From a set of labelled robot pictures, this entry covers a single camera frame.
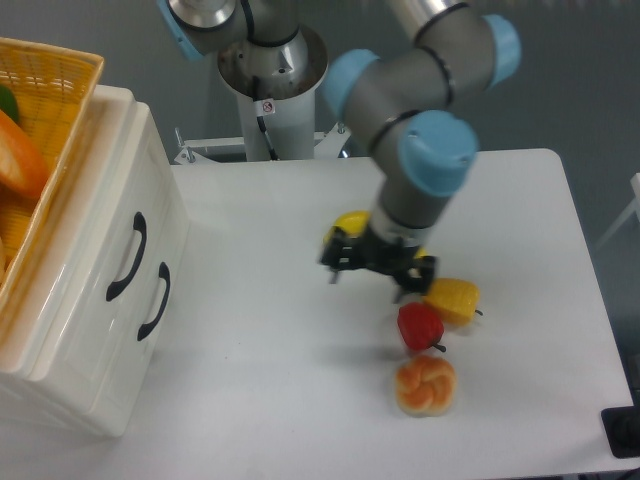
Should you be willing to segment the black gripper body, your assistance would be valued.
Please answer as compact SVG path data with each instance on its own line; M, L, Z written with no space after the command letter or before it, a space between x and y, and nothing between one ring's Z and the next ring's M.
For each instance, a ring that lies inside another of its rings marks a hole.
M415 242L399 236L388 243L372 232L366 223L361 223L358 230L349 227L346 231L356 239L355 249L360 258L360 268L356 270L366 269L392 277L393 273L408 266L412 259L424 256L424 253L420 254L421 246Z

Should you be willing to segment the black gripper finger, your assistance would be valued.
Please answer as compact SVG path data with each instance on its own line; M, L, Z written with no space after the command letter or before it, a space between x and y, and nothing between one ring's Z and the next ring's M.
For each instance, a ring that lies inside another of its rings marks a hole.
M334 227L325 243L320 263L326 266L330 273L330 284L336 284L343 271L360 268L360 258L355 249L356 239L341 227Z
M416 257L411 263L392 274L398 286L393 300L399 303L408 294L425 295L433 283L437 273L437 258L426 255Z

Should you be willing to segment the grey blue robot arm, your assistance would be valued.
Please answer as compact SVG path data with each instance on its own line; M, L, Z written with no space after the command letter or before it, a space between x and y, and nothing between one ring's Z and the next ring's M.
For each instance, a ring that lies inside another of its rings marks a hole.
M515 27L465 1L394 1L410 49L383 61L366 49L330 59L300 22L293 1L162 1L158 8L183 55L215 54L235 94L246 158L307 159L315 148L315 103L384 174L362 232L333 228L321 263L334 274L367 269L401 294L425 294L437 262L420 250L478 151L450 106L512 76L521 61Z

